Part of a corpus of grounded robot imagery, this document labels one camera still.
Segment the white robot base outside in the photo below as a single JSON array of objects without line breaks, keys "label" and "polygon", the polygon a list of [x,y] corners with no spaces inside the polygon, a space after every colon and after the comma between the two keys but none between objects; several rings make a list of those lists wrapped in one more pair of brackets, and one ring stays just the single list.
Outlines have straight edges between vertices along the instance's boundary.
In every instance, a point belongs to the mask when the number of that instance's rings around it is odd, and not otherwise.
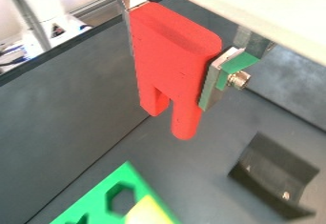
[{"label": "white robot base outside", "polygon": [[50,51],[93,28],[65,9],[61,0],[14,0],[22,22],[22,40],[30,56]]}]

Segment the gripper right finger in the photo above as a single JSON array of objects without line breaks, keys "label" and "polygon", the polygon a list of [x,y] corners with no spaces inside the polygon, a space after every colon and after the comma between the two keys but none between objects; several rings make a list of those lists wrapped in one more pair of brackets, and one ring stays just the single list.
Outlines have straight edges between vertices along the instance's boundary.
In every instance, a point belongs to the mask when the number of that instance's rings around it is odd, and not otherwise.
[{"label": "gripper right finger", "polygon": [[208,66],[200,107],[206,112],[222,99],[228,87],[244,90],[252,79],[245,70],[256,65],[276,47],[268,38],[240,26],[233,45],[213,59]]}]

